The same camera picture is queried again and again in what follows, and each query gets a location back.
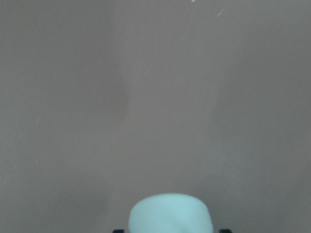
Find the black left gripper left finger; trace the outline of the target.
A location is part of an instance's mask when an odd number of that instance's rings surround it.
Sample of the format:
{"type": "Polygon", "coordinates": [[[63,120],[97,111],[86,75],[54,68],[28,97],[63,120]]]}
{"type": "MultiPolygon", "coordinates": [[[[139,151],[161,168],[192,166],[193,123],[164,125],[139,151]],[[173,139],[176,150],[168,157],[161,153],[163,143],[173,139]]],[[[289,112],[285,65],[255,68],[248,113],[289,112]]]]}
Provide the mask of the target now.
{"type": "Polygon", "coordinates": [[[124,229],[115,229],[113,233],[124,233],[124,229]]]}

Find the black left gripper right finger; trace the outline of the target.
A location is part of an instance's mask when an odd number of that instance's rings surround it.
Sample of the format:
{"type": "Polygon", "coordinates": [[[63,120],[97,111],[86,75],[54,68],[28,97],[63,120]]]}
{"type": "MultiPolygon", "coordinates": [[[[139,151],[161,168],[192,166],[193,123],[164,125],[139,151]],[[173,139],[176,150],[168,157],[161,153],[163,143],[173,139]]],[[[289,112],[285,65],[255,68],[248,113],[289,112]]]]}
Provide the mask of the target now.
{"type": "Polygon", "coordinates": [[[231,233],[230,229],[219,229],[219,233],[231,233]]]}

